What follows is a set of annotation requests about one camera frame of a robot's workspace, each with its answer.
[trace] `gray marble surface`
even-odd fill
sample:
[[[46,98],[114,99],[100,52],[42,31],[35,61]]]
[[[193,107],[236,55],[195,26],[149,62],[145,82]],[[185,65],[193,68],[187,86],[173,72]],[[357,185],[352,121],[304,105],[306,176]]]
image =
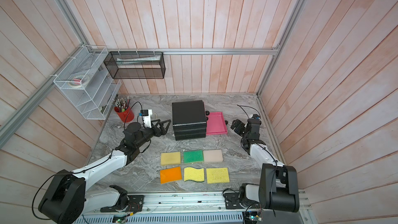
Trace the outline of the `gray marble surface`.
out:
[[[235,119],[246,122],[246,114],[239,105],[247,105],[258,109],[256,95],[132,95],[131,102],[140,101],[143,109],[152,109],[158,118],[163,121],[172,119],[172,102],[203,100],[205,109],[210,112],[222,112],[228,121],[227,135],[207,136],[201,139],[176,141],[172,125],[165,136],[153,137],[150,147],[129,165],[116,170],[97,182],[90,190],[97,190],[116,184],[125,188],[128,192],[159,192],[159,191],[213,191],[225,188],[238,189],[242,183],[256,183],[260,181],[261,168],[256,161],[250,157],[240,146],[241,137],[230,128]],[[137,116],[140,110],[139,104],[133,107]],[[253,109],[245,108],[250,115],[256,113]],[[112,148],[119,145],[123,139],[123,122],[112,111],[102,131],[99,141],[93,151],[90,163],[104,157],[111,152]],[[264,124],[261,125],[260,139],[268,148],[268,135]],[[181,164],[182,178],[185,167],[194,168],[220,168],[227,167],[229,171],[229,183],[207,184],[193,181],[176,181],[160,184],[160,170],[173,166],[160,166],[160,153],[190,150],[212,150],[221,149],[224,161],[221,163],[193,163]]]

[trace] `black mesh shelf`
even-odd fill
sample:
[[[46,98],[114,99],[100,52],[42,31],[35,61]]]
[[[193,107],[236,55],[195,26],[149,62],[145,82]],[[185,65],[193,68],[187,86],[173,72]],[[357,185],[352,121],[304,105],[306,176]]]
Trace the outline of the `black mesh shelf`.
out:
[[[112,51],[104,60],[114,79],[163,79],[162,52]]]

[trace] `robotic arm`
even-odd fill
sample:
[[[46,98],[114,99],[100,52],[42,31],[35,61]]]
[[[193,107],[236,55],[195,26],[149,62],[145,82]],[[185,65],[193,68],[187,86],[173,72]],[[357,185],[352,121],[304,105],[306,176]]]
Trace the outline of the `robotic arm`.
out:
[[[39,204],[39,211],[58,224],[71,224],[81,214],[101,207],[115,206],[117,211],[126,210],[129,201],[127,191],[119,186],[86,191],[112,171],[131,163],[143,144],[150,142],[154,136],[167,133],[170,123],[171,120],[154,120],[144,124],[143,128],[138,122],[130,123],[123,131],[125,138],[110,154],[80,169],[58,172]]]
[[[238,119],[231,125],[231,129],[242,137],[242,148],[262,167],[259,185],[244,183],[240,187],[240,202],[244,205],[245,202],[255,201],[266,209],[297,212],[299,188],[296,169],[279,162],[271,154],[260,140],[260,125],[260,116],[257,114],[253,114],[246,125]],[[277,187],[276,179],[286,186]]]

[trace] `green sponge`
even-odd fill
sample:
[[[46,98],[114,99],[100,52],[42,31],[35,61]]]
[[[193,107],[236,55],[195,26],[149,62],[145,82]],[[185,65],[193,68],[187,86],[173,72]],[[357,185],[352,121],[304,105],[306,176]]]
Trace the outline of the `green sponge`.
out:
[[[203,162],[202,150],[184,152],[184,163],[199,163],[199,162]]]

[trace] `pink tray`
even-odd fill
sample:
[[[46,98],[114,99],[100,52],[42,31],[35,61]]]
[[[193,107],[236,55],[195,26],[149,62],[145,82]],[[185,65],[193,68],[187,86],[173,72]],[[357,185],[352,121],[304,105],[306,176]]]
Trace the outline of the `pink tray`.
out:
[[[222,112],[211,112],[207,121],[206,135],[227,134],[226,124]]]

